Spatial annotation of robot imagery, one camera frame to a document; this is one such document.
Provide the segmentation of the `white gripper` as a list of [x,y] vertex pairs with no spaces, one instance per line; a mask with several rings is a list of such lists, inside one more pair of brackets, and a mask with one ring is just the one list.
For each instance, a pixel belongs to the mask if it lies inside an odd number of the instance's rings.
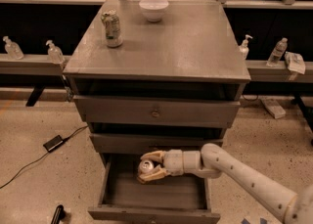
[[163,163],[157,167],[138,168],[137,179],[140,183],[145,184],[151,181],[164,178],[167,174],[171,176],[180,176],[184,174],[183,152],[181,150],[154,151],[145,153],[140,157],[140,160],[149,159],[158,163]]

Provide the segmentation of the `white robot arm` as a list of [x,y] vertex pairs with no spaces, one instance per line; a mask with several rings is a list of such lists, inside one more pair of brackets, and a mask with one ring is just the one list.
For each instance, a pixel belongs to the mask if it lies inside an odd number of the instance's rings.
[[145,153],[138,165],[141,183],[183,174],[218,178],[221,173],[237,182],[282,224],[313,224],[312,185],[298,194],[235,159],[215,144],[207,143],[199,151]]

